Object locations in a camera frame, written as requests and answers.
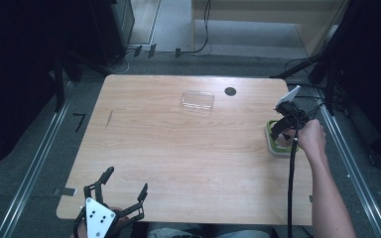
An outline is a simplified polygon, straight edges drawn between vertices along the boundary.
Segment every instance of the table surface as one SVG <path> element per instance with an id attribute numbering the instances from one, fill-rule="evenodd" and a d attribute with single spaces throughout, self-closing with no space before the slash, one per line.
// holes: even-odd
<path id="1" fill-rule="evenodd" d="M 228 96 L 226 87 L 237 93 Z M 210 110 L 182 105 L 184 91 L 214 95 Z M 109 167 L 104 202 L 126 208 L 148 183 L 145 221 L 286 224 L 289 159 L 267 147 L 266 123 L 281 119 L 282 79 L 109 75 L 97 99 L 57 215 L 74 219 L 82 188 Z M 296 156 L 293 224 L 312 224 L 312 172 Z"/>

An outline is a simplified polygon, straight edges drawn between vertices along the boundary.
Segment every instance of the robotic arm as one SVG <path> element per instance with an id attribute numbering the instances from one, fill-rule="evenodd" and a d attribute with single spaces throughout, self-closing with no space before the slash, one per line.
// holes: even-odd
<path id="1" fill-rule="evenodd" d="M 103 202 L 103 195 L 101 185 L 106 184 L 111 174 L 114 172 L 114 168 L 110 167 L 105 173 L 103 173 L 100 179 L 88 186 L 85 186 L 85 206 L 81 209 L 78 217 L 75 220 L 73 226 L 73 236 L 78 237 L 77 229 L 82 219 L 85 220 L 85 226 L 87 228 L 87 237 L 119 237 L 121 230 L 129 224 L 141 220 L 144 218 L 143 203 L 147 197 L 148 185 L 145 183 L 140 194 L 138 195 L 138 203 L 120 211 L 117 209 L 111 210 L 107 204 Z M 95 190 L 95 199 L 92 198 L 91 192 Z M 131 217 L 121 226 L 117 227 L 116 224 L 120 218 L 131 214 L 138 210 L 138 215 Z"/>
<path id="2" fill-rule="evenodd" d="M 297 105 L 293 102 L 296 94 L 298 93 L 300 87 L 297 86 L 287 95 L 281 98 L 281 100 L 276 104 L 275 110 L 283 115 L 283 118 L 279 120 L 271 128 L 271 139 L 272 141 L 277 140 L 278 136 L 282 134 L 287 129 L 302 129 L 305 127 L 306 123 L 309 122 L 309 117 L 306 112 L 299 109 Z"/>

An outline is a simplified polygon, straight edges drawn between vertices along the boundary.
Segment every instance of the human arm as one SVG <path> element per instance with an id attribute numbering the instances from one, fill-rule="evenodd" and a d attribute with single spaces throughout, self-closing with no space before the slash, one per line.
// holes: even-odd
<path id="1" fill-rule="evenodd" d="M 316 238 L 356 237 L 351 219 L 333 181 L 325 153 L 325 132 L 318 120 L 299 131 L 299 146 L 305 151 L 313 174 L 313 225 Z"/>

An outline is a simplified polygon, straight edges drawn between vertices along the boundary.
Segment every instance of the black dot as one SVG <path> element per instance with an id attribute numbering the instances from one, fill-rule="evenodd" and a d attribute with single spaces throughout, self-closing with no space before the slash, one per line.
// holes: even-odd
<path id="1" fill-rule="evenodd" d="M 229 95 L 229 96 L 234 96 L 236 95 L 236 89 L 234 89 L 234 87 L 227 87 L 225 88 L 224 90 L 225 94 Z"/>

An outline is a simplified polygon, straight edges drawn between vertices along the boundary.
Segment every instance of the metal rail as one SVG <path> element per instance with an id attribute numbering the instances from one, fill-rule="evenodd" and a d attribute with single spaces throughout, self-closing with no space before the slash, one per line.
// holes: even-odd
<path id="1" fill-rule="evenodd" d="M 315 89 L 315 91 L 318 97 L 324 97 L 323 93 L 320 90 Z M 344 140 L 344 137 L 342 136 L 335 118 L 329 114 L 326 108 L 322 107 L 320 110 L 326 125 L 329 128 L 330 135 L 332 136 L 332 139 L 342 156 L 345 168 L 347 169 L 352 184 L 357 192 L 358 197 L 360 198 L 364 211 L 366 212 L 370 224 L 376 233 L 376 237 L 381 237 L 381 210 L 376 203 L 372 192 L 367 186 L 367 183 L 364 180 L 360 169 L 355 163 L 354 157 L 352 156 Z"/>
<path id="2" fill-rule="evenodd" d="M 52 146 L 55 136 L 59 130 L 59 127 L 61 126 L 62 120 L 66 115 L 73 88 L 74 85 L 70 81 L 66 87 L 66 101 L 64 102 L 60 112 L 55 113 L 52 122 L 39 146 L 39 149 L 36 155 L 34 156 L 33 161 L 30 164 L 30 167 L 27 170 L 27 173 L 24 176 L 24 179 L 21 182 L 21 185 L 18 188 L 17 193 L 12 199 L 12 202 L 0 227 L 0 237 L 12 236 L 15 226 L 17 225 L 18 219 L 20 218 L 21 213 L 23 212 L 24 206 L 27 203 L 27 200 L 30 196 L 31 191 L 33 190 L 37 177 L 39 176 L 43 164 L 45 163 L 46 157 L 48 156 L 48 152 Z"/>

